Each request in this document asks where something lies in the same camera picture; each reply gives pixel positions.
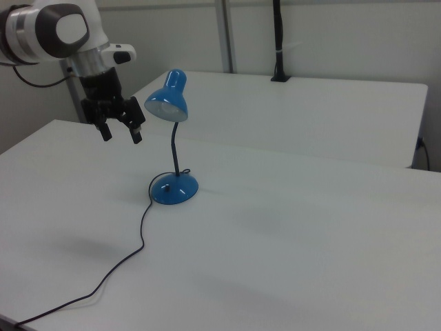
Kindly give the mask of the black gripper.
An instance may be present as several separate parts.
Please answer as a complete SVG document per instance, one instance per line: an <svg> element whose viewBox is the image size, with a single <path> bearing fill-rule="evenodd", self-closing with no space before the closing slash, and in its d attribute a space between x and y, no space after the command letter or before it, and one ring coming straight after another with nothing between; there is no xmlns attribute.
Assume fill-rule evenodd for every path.
<svg viewBox="0 0 441 331"><path fill-rule="evenodd" d="M115 68L101 74L80 77L85 98L81 101L86 120L99 128L104 141L112 138L106 123L117 119L130 128L134 144L142 141L141 125L145 116L135 96L123 97L122 87Z"/></svg>

